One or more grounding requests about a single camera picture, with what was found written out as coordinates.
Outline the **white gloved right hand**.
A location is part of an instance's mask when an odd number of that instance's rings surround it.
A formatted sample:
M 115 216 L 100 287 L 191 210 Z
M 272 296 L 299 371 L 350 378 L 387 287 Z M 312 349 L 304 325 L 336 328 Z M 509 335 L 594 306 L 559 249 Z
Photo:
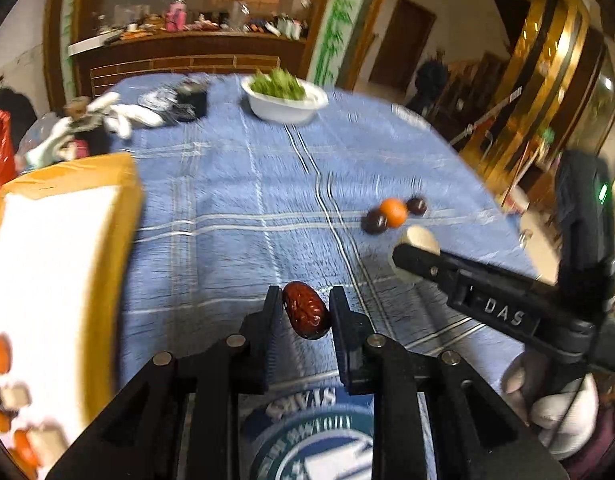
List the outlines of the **white gloved right hand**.
M 556 460 L 579 452 L 592 437 L 599 409 L 592 374 L 574 379 L 557 393 L 536 396 L 548 379 L 550 360 L 534 350 L 516 356 L 503 376 L 501 395 Z

